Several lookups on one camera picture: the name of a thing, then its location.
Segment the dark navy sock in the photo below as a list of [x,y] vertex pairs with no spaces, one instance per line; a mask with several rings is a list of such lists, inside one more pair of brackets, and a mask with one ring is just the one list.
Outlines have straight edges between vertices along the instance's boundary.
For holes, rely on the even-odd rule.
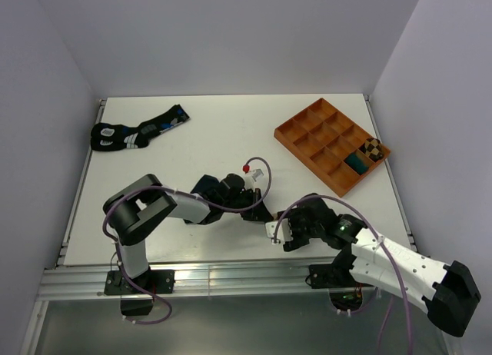
[[218,194],[217,187],[219,186],[219,180],[211,175],[203,175],[197,182],[197,184],[192,188],[192,194],[198,194],[200,197],[207,201],[217,203]]

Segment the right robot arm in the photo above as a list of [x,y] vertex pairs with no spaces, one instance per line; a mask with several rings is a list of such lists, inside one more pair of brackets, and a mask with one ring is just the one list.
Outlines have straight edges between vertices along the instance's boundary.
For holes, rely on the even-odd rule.
[[422,310],[443,332],[462,337],[481,300],[469,268],[425,257],[376,231],[352,209],[336,214],[328,197],[309,194],[296,201],[267,228],[269,238],[291,252],[320,239],[338,254],[329,274],[311,272],[312,287],[334,280],[378,287]]

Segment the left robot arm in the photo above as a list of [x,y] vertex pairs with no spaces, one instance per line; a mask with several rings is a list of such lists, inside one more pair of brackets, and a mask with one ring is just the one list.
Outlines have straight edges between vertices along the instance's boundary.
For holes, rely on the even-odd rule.
[[202,176],[190,194],[172,191],[153,174],[146,174],[103,204],[105,220],[116,232],[117,255],[125,272],[122,284],[132,293],[151,287],[151,268],[145,239],[167,217],[186,224],[207,225],[225,212],[238,213],[249,222],[274,220],[252,177],[228,174],[218,180]]

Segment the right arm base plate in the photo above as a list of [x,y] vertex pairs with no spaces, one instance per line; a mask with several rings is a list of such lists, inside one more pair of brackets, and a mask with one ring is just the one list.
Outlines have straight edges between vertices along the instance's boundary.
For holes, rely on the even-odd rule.
[[312,264],[305,280],[312,289],[369,287],[357,282],[349,270],[335,264]]

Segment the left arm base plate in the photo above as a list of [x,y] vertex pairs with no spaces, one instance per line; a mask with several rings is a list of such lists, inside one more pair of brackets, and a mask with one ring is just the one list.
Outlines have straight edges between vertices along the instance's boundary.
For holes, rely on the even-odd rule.
[[[133,279],[133,282],[153,294],[171,294],[174,289],[175,272],[173,270],[152,270]],[[142,294],[140,290],[126,281],[120,270],[108,272],[105,282],[104,295],[118,296]]]

